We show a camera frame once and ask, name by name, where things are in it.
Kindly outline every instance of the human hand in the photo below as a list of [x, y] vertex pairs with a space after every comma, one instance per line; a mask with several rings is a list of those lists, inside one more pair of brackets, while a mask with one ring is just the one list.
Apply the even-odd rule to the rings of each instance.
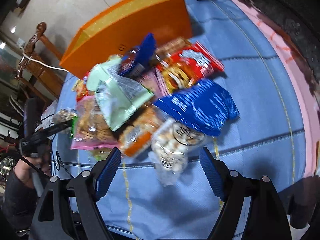
[[[49, 167], [49, 155], [45, 154], [44, 158], [31, 158], [31, 157], [25, 157], [28, 161], [30, 161], [34, 166], [38, 166], [41, 164], [41, 170], [47, 174], [48, 176], [51, 176], [51, 170]], [[19, 160], [17, 165], [13, 168], [13, 171], [17, 178], [27, 187], [29, 188], [35, 188], [33, 185], [32, 177], [30, 174], [30, 169], [32, 169], [28, 164], [26, 164], [24, 161]]]

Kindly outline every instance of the orange box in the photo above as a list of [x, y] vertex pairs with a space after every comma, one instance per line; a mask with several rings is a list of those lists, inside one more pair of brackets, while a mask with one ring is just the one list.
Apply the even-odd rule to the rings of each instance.
[[153, 33], [157, 45], [192, 37], [184, 0], [123, 0], [83, 25], [60, 65], [78, 78], [112, 54], [124, 54]]

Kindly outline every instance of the blue gripper pad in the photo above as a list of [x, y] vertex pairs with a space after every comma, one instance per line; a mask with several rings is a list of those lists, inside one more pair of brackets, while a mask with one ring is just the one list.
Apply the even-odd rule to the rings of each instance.
[[220, 161], [215, 160], [206, 147], [203, 147], [200, 151], [199, 159], [201, 167], [207, 177], [207, 180], [212, 188], [214, 195], [216, 197], [219, 197], [222, 201], [225, 201], [226, 196], [223, 190], [224, 180], [222, 179], [214, 164], [215, 162]]
[[106, 159], [106, 165], [96, 180], [96, 199], [104, 197], [121, 163], [121, 152], [114, 148]]

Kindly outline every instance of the pink fabric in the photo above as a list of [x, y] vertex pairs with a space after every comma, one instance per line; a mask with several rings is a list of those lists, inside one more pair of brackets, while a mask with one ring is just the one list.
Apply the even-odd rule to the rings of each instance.
[[296, 92], [306, 137], [306, 169], [304, 177], [313, 176], [316, 170], [316, 143], [320, 140], [319, 106], [309, 90], [306, 73], [310, 73], [308, 64], [292, 43], [290, 37], [272, 20], [248, 7], [239, 0], [232, 0], [269, 40], [282, 61], [294, 91]]

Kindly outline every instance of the blue tablecloth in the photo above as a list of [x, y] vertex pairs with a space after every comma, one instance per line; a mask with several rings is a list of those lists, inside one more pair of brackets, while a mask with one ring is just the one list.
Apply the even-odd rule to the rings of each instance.
[[[269, 176], [281, 191], [301, 179], [306, 145], [300, 107], [288, 74], [265, 36], [231, 0], [185, 0], [194, 37], [225, 66], [215, 82], [231, 93], [240, 112], [227, 122], [221, 135], [208, 145], [229, 169], [259, 179]], [[58, 110], [75, 108], [71, 91], [76, 77], [67, 75]], [[68, 134], [59, 133], [53, 152], [74, 175], [90, 169], [86, 151], [70, 150]], [[124, 158], [107, 196], [98, 202], [100, 213], [114, 232], [140, 239], [205, 239], [220, 212], [198, 161], [192, 152], [186, 171], [175, 186], [162, 187], [148, 158]], [[62, 179], [67, 173], [60, 169]], [[244, 229], [250, 199], [246, 199], [235, 239]], [[71, 199], [71, 207], [77, 210]]]

